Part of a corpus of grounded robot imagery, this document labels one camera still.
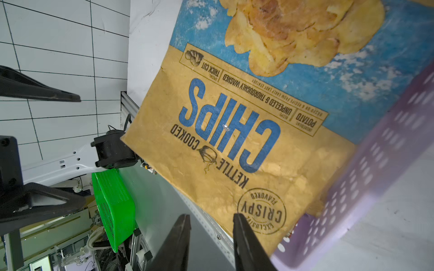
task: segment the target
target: metal bolt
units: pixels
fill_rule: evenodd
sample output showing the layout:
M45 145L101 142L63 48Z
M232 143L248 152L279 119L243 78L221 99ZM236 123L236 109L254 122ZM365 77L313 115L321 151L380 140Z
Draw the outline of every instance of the metal bolt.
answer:
M9 180L8 183L9 183L9 186L14 186L16 184L16 179L12 178L12 179Z
M9 138L4 138L4 139L2 139L2 141L1 141L1 145L3 146L3 147L7 147L8 145L9 145Z

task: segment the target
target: white table surface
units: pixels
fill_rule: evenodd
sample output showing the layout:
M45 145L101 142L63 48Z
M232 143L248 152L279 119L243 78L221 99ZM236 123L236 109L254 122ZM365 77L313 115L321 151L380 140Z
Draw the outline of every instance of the white table surface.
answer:
M128 95L141 105L182 0L131 0ZM315 266L315 271L434 269L434 147Z

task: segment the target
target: white cable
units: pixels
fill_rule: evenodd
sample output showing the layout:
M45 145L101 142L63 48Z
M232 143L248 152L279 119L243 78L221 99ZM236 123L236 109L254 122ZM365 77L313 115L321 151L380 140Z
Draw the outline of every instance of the white cable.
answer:
M90 235L89 239L87 240L86 247L89 250L98 250L98 249L112 248L112 247L97 247L97 248L93 247L93 243L95 243L96 240L98 240L101 236L103 236L104 233L105 233L104 227L97 228L94 232L92 232L92 234Z

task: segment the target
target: yellow label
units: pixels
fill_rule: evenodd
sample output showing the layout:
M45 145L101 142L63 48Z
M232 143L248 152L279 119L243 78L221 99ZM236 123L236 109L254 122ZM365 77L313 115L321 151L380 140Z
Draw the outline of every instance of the yellow label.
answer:
M190 55L192 52L197 53L196 56L200 57L200 61L186 57L187 52ZM238 70L241 72L239 76L230 73L229 69L235 70L236 68L189 43L179 62L310 136L315 135L328 116L327 112L296 99L245 72Z
M354 145L327 112L187 45L169 46L122 140L232 234L242 213L268 254Z

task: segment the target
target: white tile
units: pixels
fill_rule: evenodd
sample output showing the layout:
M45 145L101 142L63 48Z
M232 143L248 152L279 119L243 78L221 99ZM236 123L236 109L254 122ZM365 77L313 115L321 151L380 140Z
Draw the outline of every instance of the white tile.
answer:
M102 59L128 62L128 38L94 29L93 53Z
M108 125L119 130L121 128L121 113L98 115L98 133L103 134L107 132L109 130Z
M7 0L7 2L90 26L90 3L86 0Z
M38 118L35 122L39 141L96 134L96 115Z
M12 39L10 38L9 27L7 26L6 14L4 13L3 5L0 5L0 41L12 43Z
M0 101L0 121L32 118L27 101Z
M92 0L92 2L130 16L130 0Z
M97 100L120 100L121 91L127 91L127 80L95 77Z
M0 121L0 134L15 137L18 144L37 142L32 120Z
M15 45L15 50L21 70L93 76L93 60L91 57L18 45Z
M130 17L95 4L91 6L93 27L128 37Z
M42 161L38 143L18 145L21 166Z
M5 4L13 43L92 56L92 31L88 26Z
M95 76L127 79L128 63L95 59Z
M29 101L33 118L67 117L96 114L95 101Z
M89 144L98 135L72 137L40 142L42 157L44 160L54 159L76 151L85 144Z
M98 114L110 114L121 112L121 101L96 101Z
M18 62L16 62L12 44L0 43L0 65L18 70Z
M23 74L49 87L78 94L82 101L95 100L95 82L93 81L93 77L46 72L23 72Z

